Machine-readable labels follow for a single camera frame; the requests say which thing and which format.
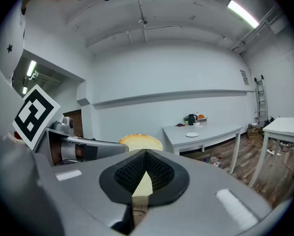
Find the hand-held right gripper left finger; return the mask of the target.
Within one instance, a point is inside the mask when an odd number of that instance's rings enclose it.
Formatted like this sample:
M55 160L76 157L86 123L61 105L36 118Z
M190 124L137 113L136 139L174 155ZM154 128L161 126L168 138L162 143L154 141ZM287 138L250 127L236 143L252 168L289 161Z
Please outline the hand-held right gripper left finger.
M43 154L36 153L41 184L59 213L62 234L146 235L146 220L134 224L131 193L114 179L118 168L143 156L143 151L131 151L97 161L51 167Z

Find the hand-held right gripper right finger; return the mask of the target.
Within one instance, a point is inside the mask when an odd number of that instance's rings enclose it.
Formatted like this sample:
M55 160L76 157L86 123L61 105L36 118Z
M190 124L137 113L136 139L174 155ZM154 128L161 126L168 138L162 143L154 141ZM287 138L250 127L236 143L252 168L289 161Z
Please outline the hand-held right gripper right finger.
M132 236L236 236L243 232L217 198L228 189L258 220L272 207L256 191L226 171L207 163L160 151L159 155L183 166L190 177L187 190L175 202L149 208Z

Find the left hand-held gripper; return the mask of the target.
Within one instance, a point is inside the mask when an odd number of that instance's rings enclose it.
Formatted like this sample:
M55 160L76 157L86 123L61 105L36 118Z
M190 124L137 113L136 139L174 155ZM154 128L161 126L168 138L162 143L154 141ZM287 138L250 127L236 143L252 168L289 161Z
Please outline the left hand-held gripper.
M24 104L13 121L13 127L25 144L34 152L46 156L54 165L49 131L74 135L74 122L59 111L60 105L39 85L35 85L23 98ZM67 137L67 142L76 144L76 157L86 161L98 160L129 151L127 145L94 139Z

